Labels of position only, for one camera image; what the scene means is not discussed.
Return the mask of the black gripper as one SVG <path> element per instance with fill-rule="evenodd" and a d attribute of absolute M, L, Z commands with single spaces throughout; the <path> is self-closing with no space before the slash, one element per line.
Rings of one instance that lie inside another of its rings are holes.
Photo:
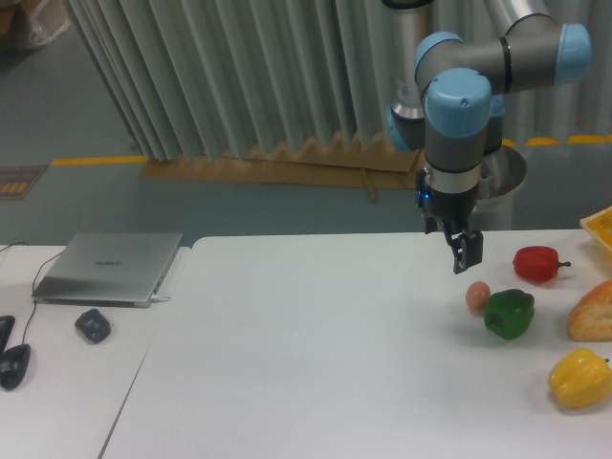
<path fill-rule="evenodd" d="M 425 234 L 441 229 L 450 246 L 457 273 L 480 264 L 483 234 L 469 231 L 469 216 L 476 204 L 477 187 L 460 193 L 445 193 L 431 187 L 424 169 L 416 173 L 416 207 L 425 221 Z"/>

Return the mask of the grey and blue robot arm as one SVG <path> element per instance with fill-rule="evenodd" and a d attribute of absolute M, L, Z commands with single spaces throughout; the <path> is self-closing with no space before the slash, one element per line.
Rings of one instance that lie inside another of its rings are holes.
<path fill-rule="evenodd" d="M 584 79 L 592 40 L 582 24 L 560 24 L 542 1 L 488 1 L 498 36 L 465 42 L 432 29 L 430 1 L 386 1 L 412 77 L 407 101 L 388 109 L 395 144 L 424 149 L 416 205 L 427 233 L 441 230 L 455 273 L 481 262 L 484 236 L 470 227 L 486 156 L 501 145 L 503 97 Z"/>

